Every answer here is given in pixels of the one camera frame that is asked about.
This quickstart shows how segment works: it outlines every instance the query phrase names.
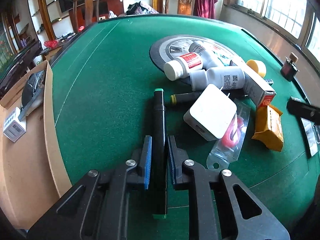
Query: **bottle label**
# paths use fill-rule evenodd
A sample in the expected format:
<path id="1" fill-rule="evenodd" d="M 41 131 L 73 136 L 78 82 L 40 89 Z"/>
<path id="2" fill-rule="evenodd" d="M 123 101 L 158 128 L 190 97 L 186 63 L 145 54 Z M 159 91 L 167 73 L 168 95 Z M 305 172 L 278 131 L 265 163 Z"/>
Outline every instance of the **bottle label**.
<path id="1" fill-rule="evenodd" d="M 202 45 L 200 45 L 200 44 L 197 44 L 194 48 L 193 48 L 193 52 L 195 52 L 195 53 L 198 53 L 200 56 L 202 56 L 201 55 L 201 52 L 202 51 L 204 51 L 205 50 L 205 47 L 204 46 L 202 46 Z"/>
<path id="2" fill-rule="evenodd" d="M 187 53 L 180 57 L 182 57 L 187 62 L 189 68 L 201 65 L 201 58 L 194 52 Z"/>
<path id="3" fill-rule="evenodd" d="M 238 81 L 240 81 L 238 75 L 224 74 L 222 76 L 223 89 L 237 89 Z"/>

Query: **black marker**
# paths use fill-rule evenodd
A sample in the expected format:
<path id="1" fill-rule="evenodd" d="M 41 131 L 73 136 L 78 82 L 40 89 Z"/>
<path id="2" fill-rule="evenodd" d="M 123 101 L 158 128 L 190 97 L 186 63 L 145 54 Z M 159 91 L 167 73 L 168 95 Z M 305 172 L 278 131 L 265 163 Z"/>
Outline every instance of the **black marker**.
<path id="1" fill-rule="evenodd" d="M 153 93 L 153 134 L 151 155 L 151 181 L 153 217 L 163 219 L 168 212 L 167 207 L 167 161 L 166 151 L 167 129 L 165 122 L 164 92 L 156 89 Z"/>

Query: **white pill bottle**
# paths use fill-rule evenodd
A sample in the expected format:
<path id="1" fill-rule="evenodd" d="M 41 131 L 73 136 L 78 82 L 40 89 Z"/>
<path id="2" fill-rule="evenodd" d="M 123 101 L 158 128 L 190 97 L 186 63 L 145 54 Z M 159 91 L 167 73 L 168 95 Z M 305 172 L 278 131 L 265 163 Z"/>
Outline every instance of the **white pill bottle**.
<path id="1" fill-rule="evenodd" d="M 209 84 L 223 90 L 244 87 L 244 72 L 239 66 L 223 66 L 194 71 L 190 74 L 192 91 L 203 91 Z"/>
<path id="2" fill-rule="evenodd" d="M 186 78 L 191 72 L 202 69 L 203 62 L 199 54 L 189 52 L 164 64 L 165 75 L 171 81 Z"/>
<path id="3" fill-rule="evenodd" d="M 205 45 L 202 41 L 194 41 L 189 48 L 190 52 L 195 52 L 200 55 L 203 61 L 203 68 L 208 70 L 211 67 L 223 67 L 224 64 L 219 60 L 218 56 Z"/>

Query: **metal screw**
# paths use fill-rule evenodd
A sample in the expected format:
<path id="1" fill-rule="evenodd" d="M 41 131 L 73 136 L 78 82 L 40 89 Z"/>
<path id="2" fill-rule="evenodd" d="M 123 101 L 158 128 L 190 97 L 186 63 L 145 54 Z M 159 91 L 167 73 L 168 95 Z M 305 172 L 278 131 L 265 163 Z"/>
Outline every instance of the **metal screw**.
<path id="1" fill-rule="evenodd" d="M 90 177 L 95 177 L 98 175 L 98 171 L 97 170 L 91 170 L 88 172 L 88 176 Z"/>
<path id="2" fill-rule="evenodd" d="M 184 164 L 187 166 L 193 166 L 193 165 L 195 165 L 195 162 L 193 160 L 185 160 Z"/>
<path id="3" fill-rule="evenodd" d="M 135 161 L 135 160 L 127 160 L 127 161 L 125 162 L 125 164 L 126 164 L 127 166 L 134 166 L 134 165 L 136 165 L 136 161 Z"/>
<path id="4" fill-rule="evenodd" d="M 225 169 L 222 171 L 222 174 L 226 177 L 230 177 L 232 175 L 232 172 L 230 170 Z"/>

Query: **white bottle cap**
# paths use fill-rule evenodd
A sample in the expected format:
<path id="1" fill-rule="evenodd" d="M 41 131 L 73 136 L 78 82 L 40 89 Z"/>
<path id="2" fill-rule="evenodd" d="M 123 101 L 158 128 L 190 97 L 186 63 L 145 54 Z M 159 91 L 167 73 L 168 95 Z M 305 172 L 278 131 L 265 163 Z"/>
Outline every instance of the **white bottle cap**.
<path id="1" fill-rule="evenodd" d="M 183 75 L 183 68 L 177 60 L 172 60 L 164 64 L 164 73 L 171 81 L 175 81 Z"/>
<path id="2" fill-rule="evenodd" d="M 190 72 L 192 91 L 203 91 L 208 85 L 207 73 L 204 69 Z"/>

